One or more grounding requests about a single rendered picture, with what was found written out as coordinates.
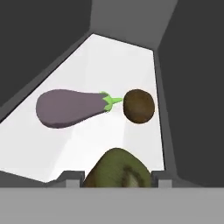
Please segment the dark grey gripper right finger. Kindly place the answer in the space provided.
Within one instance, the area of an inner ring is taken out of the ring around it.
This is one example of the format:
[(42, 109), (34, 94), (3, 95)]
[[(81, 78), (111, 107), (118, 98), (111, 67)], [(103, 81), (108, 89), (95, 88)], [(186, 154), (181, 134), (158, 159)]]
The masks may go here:
[(152, 186), (157, 188), (192, 187), (187, 181), (172, 177), (166, 171), (153, 171), (151, 173)]

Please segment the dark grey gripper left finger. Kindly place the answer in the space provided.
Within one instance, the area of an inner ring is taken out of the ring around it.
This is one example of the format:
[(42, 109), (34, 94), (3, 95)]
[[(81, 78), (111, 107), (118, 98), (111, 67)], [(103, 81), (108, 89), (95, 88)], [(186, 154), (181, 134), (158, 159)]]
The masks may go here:
[(47, 187), (80, 188), (85, 179), (84, 171), (63, 171), (55, 180), (46, 184)]

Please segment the green brown kiwi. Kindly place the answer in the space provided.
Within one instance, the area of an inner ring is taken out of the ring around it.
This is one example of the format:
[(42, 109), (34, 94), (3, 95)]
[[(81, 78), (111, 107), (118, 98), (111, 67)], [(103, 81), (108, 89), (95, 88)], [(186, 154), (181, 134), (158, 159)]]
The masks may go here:
[(151, 173), (121, 148), (106, 151), (83, 182), (84, 187), (151, 187)]

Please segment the purple eggplant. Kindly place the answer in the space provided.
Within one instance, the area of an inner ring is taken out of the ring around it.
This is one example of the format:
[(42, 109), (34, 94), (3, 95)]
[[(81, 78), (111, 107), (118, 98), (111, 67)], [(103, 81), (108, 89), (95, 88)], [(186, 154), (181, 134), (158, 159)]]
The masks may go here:
[(106, 92), (83, 93), (68, 89), (44, 92), (36, 103), (36, 115), (48, 128), (62, 129), (109, 112), (122, 98)]

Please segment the grey freezer drawer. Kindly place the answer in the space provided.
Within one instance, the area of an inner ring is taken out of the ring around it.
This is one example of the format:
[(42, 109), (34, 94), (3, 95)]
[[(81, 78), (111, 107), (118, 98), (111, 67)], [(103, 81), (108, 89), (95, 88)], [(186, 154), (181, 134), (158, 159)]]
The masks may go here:
[[(0, 0), (0, 173), (36, 182), (89, 172), (123, 148), (180, 186), (224, 187), (222, 0)], [(64, 129), (37, 99), (63, 88), (151, 94), (135, 124), (121, 104)]]

